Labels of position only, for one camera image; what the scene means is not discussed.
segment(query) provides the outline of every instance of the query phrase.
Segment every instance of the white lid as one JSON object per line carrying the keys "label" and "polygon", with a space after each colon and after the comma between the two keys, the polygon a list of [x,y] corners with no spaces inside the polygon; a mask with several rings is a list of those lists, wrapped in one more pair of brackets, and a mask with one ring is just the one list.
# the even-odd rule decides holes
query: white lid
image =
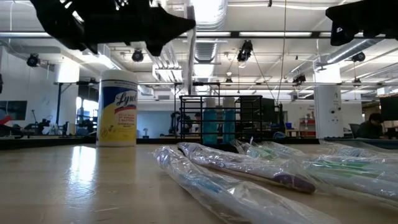
{"label": "white lid", "polygon": [[224,97],[223,98],[223,107],[224,108],[234,108],[235,107],[235,98],[233,97]]}
{"label": "white lid", "polygon": [[216,99],[215,98],[205,98],[205,107],[206,108],[214,108],[216,107]]}
{"label": "white lid", "polygon": [[130,82],[138,82],[137,75],[134,72],[126,71],[126,70],[105,70],[101,74],[101,81],[105,80],[123,80]]}

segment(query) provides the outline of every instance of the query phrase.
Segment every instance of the chair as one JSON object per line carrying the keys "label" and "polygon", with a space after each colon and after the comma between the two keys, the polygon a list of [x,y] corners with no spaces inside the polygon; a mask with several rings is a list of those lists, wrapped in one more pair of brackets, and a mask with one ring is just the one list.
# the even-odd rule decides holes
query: chair
{"label": "chair", "polygon": [[357,138],[356,132],[359,129],[359,124],[349,124],[349,127],[351,128],[351,132],[353,133],[353,137]]}

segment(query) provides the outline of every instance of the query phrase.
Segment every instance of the plastic wrapper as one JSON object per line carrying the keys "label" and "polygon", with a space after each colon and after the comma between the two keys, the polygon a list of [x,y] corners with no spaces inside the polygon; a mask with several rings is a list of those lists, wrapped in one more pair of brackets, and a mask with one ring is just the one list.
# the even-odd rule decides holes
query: plastic wrapper
{"label": "plastic wrapper", "polygon": [[388,153],[388,152],[377,152],[371,149],[364,149],[360,147],[351,147],[344,144],[327,142],[324,140],[319,140],[322,149],[318,152],[328,155],[339,155],[339,156],[352,156],[352,157],[378,157],[389,159],[389,162],[398,163],[398,154]]}
{"label": "plastic wrapper", "polygon": [[248,155],[253,158],[261,159],[290,159],[292,156],[305,155],[302,151],[292,147],[284,146],[275,142],[262,142],[251,144],[234,140],[233,145],[236,147],[240,154]]}
{"label": "plastic wrapper", "polygon": [[[275,151],[281,150],[280,144],[265,145]],[[349,152],[349,150],[357,151],[358,148],[343,146],[340,149],[344,149],[349,155],[358,155],[355,152]],[[300,174],[304,172],[304,175],[321,191],[355,199],[362,197],[378,200],[398,207],[398,166],[394,162],[395,159],[388,153],[378,153],[378,156],[385,157],[377,157],[371,153],[373,152],[361,151],[362,155],[369,157],[296,154],[289,160],[291,164],[293,163],[291,160],[300,164],[297,169]],[[276,163],[281,163],[280,159],[274,159]]]}
{"label": "plastic wrapper", "polygon": [[335,218],[256,184],[198,167],[176,148],[161,147],[155,151],[154,157],[171,178],[226,223],[340,223]]}
{"label": "plastic wrapper", "polygon": [[197,143],[179,143],[178,147],[194,163],[222,170],[236,175],[266,180],[272,184],[313,193],[315,186],[294,161],[274,159],[273,161],[256,159],[250,156],[224,152]]}

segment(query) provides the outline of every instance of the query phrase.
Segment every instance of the wooden table surface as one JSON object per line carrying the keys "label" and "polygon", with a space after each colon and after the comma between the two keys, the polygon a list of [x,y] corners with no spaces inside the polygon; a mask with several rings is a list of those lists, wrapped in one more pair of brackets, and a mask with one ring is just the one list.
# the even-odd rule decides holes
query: wooden table surface
{"label": "wooden table surface", "polygon": [[[222,223],[158,167],[157,147],[0,151],[1,223]],[[398,223],[393,210],[260,184],[342,223]]]}

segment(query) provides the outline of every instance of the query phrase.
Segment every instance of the person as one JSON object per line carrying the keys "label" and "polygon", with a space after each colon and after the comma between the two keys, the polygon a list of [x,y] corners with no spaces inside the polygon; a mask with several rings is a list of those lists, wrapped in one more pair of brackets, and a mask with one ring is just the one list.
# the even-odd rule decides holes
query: person
{"label": "person", "polygon": [[363,122],[356,132],[358,138],[367,139],[387,139],[383,134],[383,118],[380,113],[373,113],[369,117],[369,121]]}
{"label": "person", "polygon": [[[201,115],[201,114],[200,114],[199,112],[195,113],[195,121],[200,121],[200,115]],[[195,125],[193,126],[194,129],[193,129],[192,132],[194,132],[194,133],[200,133],[200,126],[201,126],[200,123],[195,123]]]}

